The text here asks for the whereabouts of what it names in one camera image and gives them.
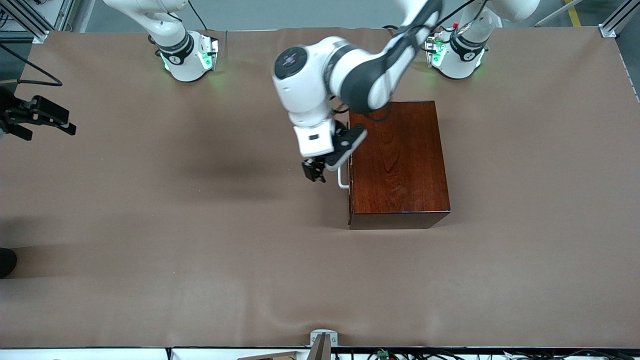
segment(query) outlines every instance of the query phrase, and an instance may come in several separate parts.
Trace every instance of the white robot link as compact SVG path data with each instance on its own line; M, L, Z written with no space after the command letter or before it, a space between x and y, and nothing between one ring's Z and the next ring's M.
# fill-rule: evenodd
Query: white robot link
M470 76L480 66L485 45L500 19L518 22L533 14L540 0L475 0L462 10L460 25L428 38L427 59L452 79Z
M325 182L323 170L336 171L367 136L333 118L330 100L351 111L370 113L389 102L405 70L436 26L442 0L396 0L404 12L399 31L378 54L340 37L283 51L273 67L276 92L289 112L302 163L311 181Z
M151 36L164 67L179 81L195 81L215 66L218 39L187 31L174 12L188 0L104 0L129 16Z

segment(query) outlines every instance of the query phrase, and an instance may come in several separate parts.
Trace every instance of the wooden box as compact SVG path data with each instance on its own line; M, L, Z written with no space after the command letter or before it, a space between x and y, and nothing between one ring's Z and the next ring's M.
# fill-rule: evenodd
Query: wooden box
M353 153L349 174L351 229L426 229L451 212L433 101L392 102L371 114L349 112L367 138Z

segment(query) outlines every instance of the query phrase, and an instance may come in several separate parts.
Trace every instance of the wooden piece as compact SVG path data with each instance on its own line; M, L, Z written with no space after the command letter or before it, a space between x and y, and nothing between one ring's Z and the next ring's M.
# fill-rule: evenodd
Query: wooden piece
M373 113L349 112L369 134L353 153L349 225L352 229L426 229L451 212L433 101L392 102Z

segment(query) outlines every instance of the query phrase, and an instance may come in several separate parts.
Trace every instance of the brown tabletop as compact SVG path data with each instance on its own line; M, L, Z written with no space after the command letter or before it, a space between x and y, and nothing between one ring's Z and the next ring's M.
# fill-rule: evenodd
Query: brown tabletop
M346 191L303 177L277 54L383 30L229 33L220 72L174 81L147 36L53 33L30 59L77 135L0 141L0 346L634 347L640 106L596 28L497 29L454 81L419 59L395 101L435 100L452 213L349 231ZM24 78L40 78L27 70Z

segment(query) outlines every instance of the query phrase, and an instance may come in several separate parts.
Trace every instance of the black cylindrical object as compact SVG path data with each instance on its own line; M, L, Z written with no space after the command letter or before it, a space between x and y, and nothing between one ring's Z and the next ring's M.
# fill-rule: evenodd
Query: black cylindrical object
M9 275L17 263L18 258L13 250L0 247L0 279Z

